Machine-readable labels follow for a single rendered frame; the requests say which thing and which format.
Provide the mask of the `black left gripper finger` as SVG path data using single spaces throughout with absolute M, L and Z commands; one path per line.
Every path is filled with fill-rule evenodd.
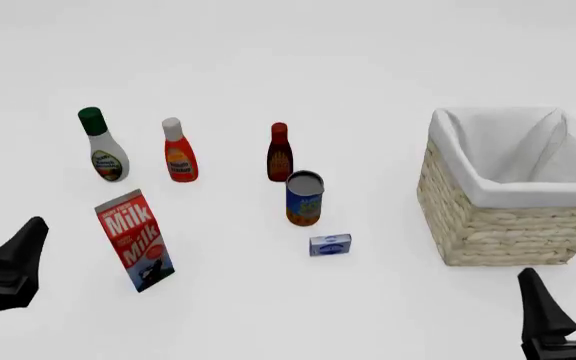
M 26 278 L 39 283 L 39 263 L 49 227 L 43 218 L 30 218 L 0 246 L 0 281 Z

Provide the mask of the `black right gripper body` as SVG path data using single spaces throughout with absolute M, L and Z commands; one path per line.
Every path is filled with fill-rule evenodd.
M 521 344 L 526 360 L 576 360 L 576 341 L 546 344 L 532 339 Z

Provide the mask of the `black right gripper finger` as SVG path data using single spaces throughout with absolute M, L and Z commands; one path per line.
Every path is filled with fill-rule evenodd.
M 576 332 L 576 323 L 553 299 L 535 269 L 523 269 L 518 281 L 523 308 L 522 341 L 564 344 L 566 337 Z

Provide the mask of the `woven basket white cloth liner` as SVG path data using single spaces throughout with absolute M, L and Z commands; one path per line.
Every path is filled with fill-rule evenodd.
M 417 199 L 449 266 L 567 263 L 576 254 L 576 119 L 558 107 L 435 110 Z

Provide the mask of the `red ketchup bottle white cap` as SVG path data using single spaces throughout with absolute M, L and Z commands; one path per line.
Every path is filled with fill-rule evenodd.
M 194 182 L 199 175 L 198 163 L 180 120 L 175 117 L 164 119 L 162 128 L 165 161 L 171 179 L 175 182 Z

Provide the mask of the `red milk carton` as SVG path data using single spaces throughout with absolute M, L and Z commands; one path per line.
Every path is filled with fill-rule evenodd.
M 95 212 L 139 293 L 175 272 L 159 225 L 142 191 L 136 189 L 96 206 Z

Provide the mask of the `white dressing bottle green cap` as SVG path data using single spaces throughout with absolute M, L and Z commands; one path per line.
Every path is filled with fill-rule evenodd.
M 130 170 L 124 149 L 114 140 L 98 107 L 86 107 L 78 118 L 90 144 L 90 161 L 96 173 L 106 182 L 120 182 Z

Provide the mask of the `small blue white box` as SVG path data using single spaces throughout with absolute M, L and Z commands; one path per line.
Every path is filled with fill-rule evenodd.
M 320 257 L 334 254 L 347 254 L 352 244 L 350 234 L 315 236 L 309 239 L 309 254 Z

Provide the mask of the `blue printed soup tin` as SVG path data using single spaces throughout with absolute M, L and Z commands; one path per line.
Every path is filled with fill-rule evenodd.
M 324 194 L 321 176 L 309 170 L 300 170 L 292 173 L 285 185 L 288 220 L 300 227 L 308 227 L 319 221 Z

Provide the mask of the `dark brown sauce bottle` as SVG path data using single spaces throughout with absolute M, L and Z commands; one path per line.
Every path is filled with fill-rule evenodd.
M 285 182 L 292 173 L 293 154 L 288 140 L 288 127 L 283 122 L 276 122 L 271 126 L 267 175 L 272 182 Z

